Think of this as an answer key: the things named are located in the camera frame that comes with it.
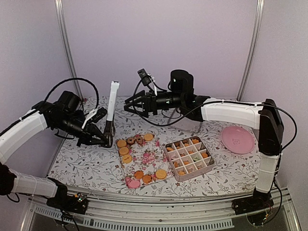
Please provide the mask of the metal serving tongs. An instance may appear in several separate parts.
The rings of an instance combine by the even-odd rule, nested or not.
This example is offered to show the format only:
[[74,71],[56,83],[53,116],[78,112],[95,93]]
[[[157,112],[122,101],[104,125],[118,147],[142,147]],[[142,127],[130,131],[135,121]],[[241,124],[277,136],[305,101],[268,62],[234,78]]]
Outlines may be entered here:
[[104,128],[104,135],[107,138],[107,144],[104,146],[106,148],[111,148],[113,145],[113,138],[115,135],[115,126],[114,126],[114,116],[115,116],[115,107],[116,107],[116,97],[119,89],[120,83],[117,81],[111,82],[111,89],[109,95],[107,117]]

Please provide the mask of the floral cookie tray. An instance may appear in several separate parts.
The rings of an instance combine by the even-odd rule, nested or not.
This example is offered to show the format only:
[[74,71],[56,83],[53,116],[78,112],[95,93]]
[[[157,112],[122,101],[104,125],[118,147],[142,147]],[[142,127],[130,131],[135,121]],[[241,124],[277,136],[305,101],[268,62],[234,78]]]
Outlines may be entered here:
[[[144,140],[144,135],[147,133],[154,135],[151,141]],[[127,139],[130,137],[136,139],[135,144],[127,144]],[[115,141],[115,146],[127,187],[132,180],[138,180],[140,187],[142,187],[174,176],[163,146],[160,144],[160,139],[154,132],[146,131],[127,138],[120,138]],[[132,161],[128,164],[122,162],[122,156],[126,154],[132,156]]]

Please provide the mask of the metal divided cookie tin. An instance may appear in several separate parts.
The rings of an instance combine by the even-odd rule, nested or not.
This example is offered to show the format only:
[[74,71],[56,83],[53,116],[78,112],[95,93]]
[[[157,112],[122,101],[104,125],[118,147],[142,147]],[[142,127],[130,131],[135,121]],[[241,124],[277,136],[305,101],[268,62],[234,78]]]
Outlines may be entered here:
[[164,151],[177,182],[206,174],[215,166],[215,160],[210,151],[197,136],[168,143],[164,146]]

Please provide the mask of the metal tin lid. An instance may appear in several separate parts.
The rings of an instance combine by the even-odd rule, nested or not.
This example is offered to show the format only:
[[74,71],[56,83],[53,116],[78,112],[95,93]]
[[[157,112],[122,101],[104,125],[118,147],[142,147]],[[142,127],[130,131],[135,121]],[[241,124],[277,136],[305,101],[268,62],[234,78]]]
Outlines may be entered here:
[[172,129],[180,132],[197,133],[202,127],[202,122],[193,121],[188,118],[183,118],[181,121],[169,126]]

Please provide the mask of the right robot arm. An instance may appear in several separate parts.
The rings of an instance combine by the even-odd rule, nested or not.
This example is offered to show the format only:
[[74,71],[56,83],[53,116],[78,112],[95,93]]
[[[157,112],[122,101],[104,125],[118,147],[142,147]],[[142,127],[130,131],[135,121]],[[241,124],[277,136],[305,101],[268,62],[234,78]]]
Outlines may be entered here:
[[170,73],[169,90],[134,91],[125,100],[124,110],[147,120],[149,113],[178,108],[183,118],[192,121],[221,121],[244,125],[259,131],[260,166],[253,195],[232,202],[235,213],[243,214],[273,206],[270,191],[275,185],[282,154],[283,122],[273,100],[243,103],[218,100],[194,94],[193,76],[185,70]]

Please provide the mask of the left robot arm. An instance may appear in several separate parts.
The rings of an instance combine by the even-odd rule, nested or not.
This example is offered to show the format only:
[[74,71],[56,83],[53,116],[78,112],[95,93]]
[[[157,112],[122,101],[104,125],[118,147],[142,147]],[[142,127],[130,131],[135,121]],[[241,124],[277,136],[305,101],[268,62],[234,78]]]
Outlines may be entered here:
[[10,169],[6,162],[27,141],[46,129],[61,130],[74,138],[77,145],[105,145],[107,137],[96,126],[109,109],[94,108],[87,115],[78,109],[81,99],[70,91],[64,91],[53,102],[40,101],[24,116],[12,123],[0,134],[0,194],[11,193],[45,196],[50,206],[67,209],[78,200],[67,194],[67,186],[55,179],[39,178]]

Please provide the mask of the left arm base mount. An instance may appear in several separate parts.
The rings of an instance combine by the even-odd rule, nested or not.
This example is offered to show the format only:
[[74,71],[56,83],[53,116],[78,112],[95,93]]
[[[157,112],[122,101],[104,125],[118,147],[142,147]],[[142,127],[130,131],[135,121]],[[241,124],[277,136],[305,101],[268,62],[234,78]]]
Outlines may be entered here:
[[81,193],[68,195],[66,192],[57,192],[54,197],[48,198],[46,202],[49,207],[82,215],[86,214],[88,204],[86,195]]

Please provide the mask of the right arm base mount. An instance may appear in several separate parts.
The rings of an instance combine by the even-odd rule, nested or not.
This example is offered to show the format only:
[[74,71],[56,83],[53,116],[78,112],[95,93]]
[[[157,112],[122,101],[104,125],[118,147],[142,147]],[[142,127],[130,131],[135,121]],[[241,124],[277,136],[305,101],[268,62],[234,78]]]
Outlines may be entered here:
[[236,215],[246,214],[253,226],[263,226],[274,206],[270,193],[254,193],[252,196],[235,199],[231,207]]

